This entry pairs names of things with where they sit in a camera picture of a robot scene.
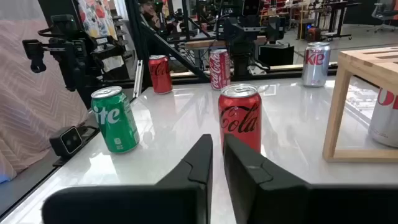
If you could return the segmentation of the white floral patterned cloth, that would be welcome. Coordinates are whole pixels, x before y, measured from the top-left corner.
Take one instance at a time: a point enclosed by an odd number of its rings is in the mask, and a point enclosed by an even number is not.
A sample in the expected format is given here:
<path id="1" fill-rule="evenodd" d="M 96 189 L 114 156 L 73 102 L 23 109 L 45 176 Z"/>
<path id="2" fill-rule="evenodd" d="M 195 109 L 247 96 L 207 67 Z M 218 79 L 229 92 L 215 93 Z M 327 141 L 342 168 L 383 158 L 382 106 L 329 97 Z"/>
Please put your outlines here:
<path id="1" fill-rule="evenodd" d="M 104 53 L 112 46 L 108 37 L 117 40 L 108 0 L 77 0 L 85 32 L 95 39 L 95 53 Z"/>

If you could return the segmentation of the wooden slatted shelf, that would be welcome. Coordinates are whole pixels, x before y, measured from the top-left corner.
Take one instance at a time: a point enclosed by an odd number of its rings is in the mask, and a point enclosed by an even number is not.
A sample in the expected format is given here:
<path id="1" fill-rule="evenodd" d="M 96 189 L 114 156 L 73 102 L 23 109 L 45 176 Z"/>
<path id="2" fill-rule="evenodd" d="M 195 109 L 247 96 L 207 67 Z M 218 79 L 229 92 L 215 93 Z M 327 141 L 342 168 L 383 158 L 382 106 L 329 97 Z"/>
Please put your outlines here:
<path id="1" fill-rule="evenodd" d="M 347 50 L 338 54 L 338 69 L 323 145 L 329 162 L 398 162 L 398 150 L 336 150 L 349 81 L 353 75 L 398 95 L 398 46 Z"/>

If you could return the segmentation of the grey office chair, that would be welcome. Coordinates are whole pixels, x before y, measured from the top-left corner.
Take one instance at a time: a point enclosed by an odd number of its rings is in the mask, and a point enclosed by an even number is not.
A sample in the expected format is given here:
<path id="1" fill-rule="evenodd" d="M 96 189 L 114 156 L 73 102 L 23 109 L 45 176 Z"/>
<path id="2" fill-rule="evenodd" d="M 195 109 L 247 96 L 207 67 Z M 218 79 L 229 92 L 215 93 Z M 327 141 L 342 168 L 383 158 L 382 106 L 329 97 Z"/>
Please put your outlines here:
<path id="1" fill-rule="evenodd" d="M 398 16 L 398 9 L 396 9 L 396 0 L 377 0 L 374 3 L 375 8 L 371 14 L 371 17 L 381 21 L 381 24 L 376 26 L 374 33 L 383 31 L 385 26 L 389 27 L 391 32 L 395 31 L 395 28 L 391 25 L 386 25 L 386 21 L 394 20 L 395 16 Z"/>

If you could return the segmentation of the black workbench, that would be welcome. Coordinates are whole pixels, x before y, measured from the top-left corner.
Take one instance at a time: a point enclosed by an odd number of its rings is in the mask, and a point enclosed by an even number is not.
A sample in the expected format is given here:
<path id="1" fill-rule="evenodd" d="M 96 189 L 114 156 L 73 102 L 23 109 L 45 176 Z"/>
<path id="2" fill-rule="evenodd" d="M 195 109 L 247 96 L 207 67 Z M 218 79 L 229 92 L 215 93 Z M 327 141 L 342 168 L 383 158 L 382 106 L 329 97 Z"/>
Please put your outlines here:
<path id="1" fill-rule="evenodd" d="M 330 22 L 328 32 L 322 34 L 323 40 L 332 41 L 335 38 L 347 37 L 352 39 L 351 34 L 342 34 L 343 20 L 347 8 L 359 6 L 361 3 L 356 0 L 331 0 L 324 6 L 330 6 Z"/>

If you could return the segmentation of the person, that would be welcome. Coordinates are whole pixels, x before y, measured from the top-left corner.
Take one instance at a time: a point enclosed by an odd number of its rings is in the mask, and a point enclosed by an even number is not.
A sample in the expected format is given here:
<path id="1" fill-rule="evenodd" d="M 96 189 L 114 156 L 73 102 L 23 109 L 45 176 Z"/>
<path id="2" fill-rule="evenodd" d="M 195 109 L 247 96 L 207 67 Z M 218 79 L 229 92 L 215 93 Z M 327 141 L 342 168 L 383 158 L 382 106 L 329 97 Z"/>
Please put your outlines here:
<path id="1" fill-rule="evenodd" d="M 160 19 L 156 14 L 153 0 L 139 0 L 140 12 L 144 16 L 150 27 L 158 31 L 160 29 Z"/>

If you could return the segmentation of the black computer box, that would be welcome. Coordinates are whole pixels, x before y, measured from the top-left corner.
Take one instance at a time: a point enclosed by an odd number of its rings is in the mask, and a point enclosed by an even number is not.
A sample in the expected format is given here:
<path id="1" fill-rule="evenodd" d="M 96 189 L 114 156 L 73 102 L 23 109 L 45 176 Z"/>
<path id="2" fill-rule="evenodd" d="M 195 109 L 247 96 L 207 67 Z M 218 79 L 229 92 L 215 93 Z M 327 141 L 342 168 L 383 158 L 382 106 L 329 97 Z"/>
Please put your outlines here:
<path id="1" fill-rule="evenodd" d="M 291 65 L 294 59 L 294 46 L 290 44 L 269 44 L 259 47 L 258 60 L 270 66 Z"/>

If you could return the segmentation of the pink chevron fabric screen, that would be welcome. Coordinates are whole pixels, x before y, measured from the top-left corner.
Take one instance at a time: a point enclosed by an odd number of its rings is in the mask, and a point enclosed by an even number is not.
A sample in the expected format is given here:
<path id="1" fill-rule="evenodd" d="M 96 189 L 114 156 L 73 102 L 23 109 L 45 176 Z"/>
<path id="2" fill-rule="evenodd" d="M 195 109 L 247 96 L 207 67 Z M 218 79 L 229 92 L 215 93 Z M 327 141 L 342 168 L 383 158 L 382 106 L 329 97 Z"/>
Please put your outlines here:
<path id="1" fill-rule="evenodd" d="M 37 0 L 0 0 L 0 184 L 43 159 L 53 133 L 88 116 L 51 56 L 44 58 L 46 71 L 30 69 L 22 41 L 38 39 L 46 27 Z"/>

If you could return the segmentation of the orange black equipment case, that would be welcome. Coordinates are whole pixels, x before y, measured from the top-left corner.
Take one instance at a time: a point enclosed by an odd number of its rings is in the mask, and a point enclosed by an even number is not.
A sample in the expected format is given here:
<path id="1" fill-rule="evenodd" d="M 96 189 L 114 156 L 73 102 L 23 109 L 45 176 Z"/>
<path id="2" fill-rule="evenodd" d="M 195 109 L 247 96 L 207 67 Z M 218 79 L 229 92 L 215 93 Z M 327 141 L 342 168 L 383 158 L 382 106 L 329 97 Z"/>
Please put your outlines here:
<path id="1" fill-rule="evenodd" d="M 308 28 L 306 40 L 308 42 L 320 42 L 322 40 L 321 30 L 317 27 Z"/>

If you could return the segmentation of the wooden workbench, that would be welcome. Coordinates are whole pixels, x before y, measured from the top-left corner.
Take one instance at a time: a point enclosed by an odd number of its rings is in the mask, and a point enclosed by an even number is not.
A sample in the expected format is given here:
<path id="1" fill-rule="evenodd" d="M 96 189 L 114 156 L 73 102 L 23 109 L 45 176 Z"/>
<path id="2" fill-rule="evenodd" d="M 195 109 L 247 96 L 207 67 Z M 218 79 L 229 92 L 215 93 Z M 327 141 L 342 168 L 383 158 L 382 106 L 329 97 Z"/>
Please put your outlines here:
<path id="1" fill-rule="evenodd" d="M 266 36 L 258 36 L 254 41 L 256 45 L 262 45 L 267 42 Z M 212 47 L 226 47 L 227 43 L 224 40 L 196 40 L 185 43 L 187 49 L 209 49 Z"/>

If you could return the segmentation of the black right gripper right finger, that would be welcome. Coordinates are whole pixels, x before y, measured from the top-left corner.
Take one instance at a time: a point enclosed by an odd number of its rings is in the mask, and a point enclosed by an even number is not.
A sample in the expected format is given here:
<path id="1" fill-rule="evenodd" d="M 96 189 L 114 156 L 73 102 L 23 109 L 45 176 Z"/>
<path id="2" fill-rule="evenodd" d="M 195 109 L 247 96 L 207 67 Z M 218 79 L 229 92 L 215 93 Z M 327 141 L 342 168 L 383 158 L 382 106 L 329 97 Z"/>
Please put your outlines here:
<path id="1" fill-rule="evenodd" d="M 232 134 L 223 157 L 237 224 L 398 224 L 398 185 L 311 184 Z"/>

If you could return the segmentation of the silver Diet Coke can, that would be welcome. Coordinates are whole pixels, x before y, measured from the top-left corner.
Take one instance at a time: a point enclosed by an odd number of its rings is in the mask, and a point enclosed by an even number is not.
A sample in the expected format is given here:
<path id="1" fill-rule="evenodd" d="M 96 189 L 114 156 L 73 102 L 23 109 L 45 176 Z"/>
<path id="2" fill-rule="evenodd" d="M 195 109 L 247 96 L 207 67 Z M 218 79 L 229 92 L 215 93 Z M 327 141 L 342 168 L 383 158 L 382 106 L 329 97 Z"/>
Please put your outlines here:
<path id="1" fill-rule="evenodd" d="M 381 144 L 398 148 L 398 95 L 379 89 L 369 135 Z"/>
<path id="2" fill-rule="evenodd" d="M 304 86 L 322 87 L 326 83 L 331 48 L 328 42 L 311 42 L 305 49 L 302 80 Z"/>

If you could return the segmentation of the red Star Wars Coca-Cola can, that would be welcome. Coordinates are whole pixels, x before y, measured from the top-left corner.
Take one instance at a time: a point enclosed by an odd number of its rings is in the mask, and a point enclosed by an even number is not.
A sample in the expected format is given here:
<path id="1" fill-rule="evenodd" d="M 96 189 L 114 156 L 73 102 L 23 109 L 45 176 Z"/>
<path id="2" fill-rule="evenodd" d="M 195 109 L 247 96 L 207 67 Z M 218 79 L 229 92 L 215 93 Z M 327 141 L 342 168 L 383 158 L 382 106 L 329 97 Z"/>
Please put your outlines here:
<path id="1" fill-rule="evenodd" d="M 210 52 L 210 83 L 214 90 L 220 90 L 230 84 L 230 59 L 226 49 Z"/>

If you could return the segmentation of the silver frame bracket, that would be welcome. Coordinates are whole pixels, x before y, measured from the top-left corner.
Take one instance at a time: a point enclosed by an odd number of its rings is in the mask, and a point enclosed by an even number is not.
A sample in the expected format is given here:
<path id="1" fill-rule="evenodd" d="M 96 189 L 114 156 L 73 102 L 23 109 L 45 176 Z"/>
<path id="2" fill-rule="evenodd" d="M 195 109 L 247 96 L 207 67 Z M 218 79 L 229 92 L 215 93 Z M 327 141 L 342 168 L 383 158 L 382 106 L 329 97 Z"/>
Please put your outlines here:
<path id="1" fill-rule="evenodd" d="M 136 76 L 134 79 L 134 93 L 133 93 L 134 98 L 137 98 L 142 92 L 143 76 L 144 76 L 144 63 L 143 60 L 138 60 L 136 66 Z"/>

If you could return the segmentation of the red Coke Zero can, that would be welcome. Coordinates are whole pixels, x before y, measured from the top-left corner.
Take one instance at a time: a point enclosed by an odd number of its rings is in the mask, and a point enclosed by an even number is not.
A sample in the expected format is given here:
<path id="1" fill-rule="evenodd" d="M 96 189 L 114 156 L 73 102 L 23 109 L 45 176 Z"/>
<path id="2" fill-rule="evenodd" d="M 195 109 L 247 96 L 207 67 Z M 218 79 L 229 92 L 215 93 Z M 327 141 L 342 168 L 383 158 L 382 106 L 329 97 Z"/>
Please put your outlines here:
<path id="1" fill-rule="evenodd" d="M 172 91 L 169 58 L 166 55 L 151 55 L 149 71 L 155 93 L 165 94 Z"/>
<path id="2" fill-rule="evenodd" d="M 254 85 L 237 83 L 221 89 L 218 100 L 220 138 L 233 134 L 254 151 L 261 151 L 262 99 Z"/>

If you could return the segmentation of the green Sprite can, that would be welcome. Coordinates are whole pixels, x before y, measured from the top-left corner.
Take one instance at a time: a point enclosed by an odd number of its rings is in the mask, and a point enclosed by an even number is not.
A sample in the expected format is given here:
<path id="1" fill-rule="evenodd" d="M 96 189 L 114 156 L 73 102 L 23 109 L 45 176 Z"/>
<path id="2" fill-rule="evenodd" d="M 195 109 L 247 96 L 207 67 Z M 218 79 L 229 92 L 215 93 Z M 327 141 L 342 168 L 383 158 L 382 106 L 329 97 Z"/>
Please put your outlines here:
<path id="1" fill-rule="evenodd" d="M 125 153 L 140 141 L 130 102 L 120 86 L 109 86 L 91 94 L 91 109 L 108 150 Z"/>

